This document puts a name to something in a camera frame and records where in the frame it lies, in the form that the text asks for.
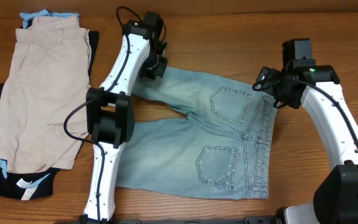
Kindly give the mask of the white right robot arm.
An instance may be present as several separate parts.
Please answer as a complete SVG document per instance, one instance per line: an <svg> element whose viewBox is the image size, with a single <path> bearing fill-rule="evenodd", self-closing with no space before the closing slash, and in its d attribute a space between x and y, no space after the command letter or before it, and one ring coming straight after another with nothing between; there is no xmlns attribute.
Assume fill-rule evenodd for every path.
<svg viewBox="0 0 358 224"><path fill-rule="evenodd" d="M314 122L331 171L312 202L281 208L272 223L358 223L358 125L347 107L340 79L330 65L317 65L310 39L282 44L283 68L263 67L252 88L271 95L276 109L303 107Z"/></svg>

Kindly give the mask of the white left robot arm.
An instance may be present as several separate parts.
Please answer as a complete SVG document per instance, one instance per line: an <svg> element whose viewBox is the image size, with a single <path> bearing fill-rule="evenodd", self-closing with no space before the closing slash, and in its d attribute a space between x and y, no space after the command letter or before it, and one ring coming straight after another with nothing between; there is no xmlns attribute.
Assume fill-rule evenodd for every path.
<svg viewBox="0 0 358 224"><path fill-rule="evenodd" d="M94 142L92 183L79 223L113 223L118 164L134 131L131 92L137 78L162 77L167 67L163 56L166 26L159 14L122 26L118 58L99 88L86 95L87 128Z"/></svg>

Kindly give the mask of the light blue denim shorts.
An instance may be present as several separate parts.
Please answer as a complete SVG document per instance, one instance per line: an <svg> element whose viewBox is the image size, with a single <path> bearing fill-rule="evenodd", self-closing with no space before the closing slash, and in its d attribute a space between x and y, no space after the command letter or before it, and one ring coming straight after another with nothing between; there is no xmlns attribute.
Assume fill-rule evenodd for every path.
<svg viewBox="0 0 358 224"><path fill-rule="evenodd" d="M268 197L274 98L249 84L169 67L136 80L133 93L182 118L138 122L116 184L194 198Z"/></svg>

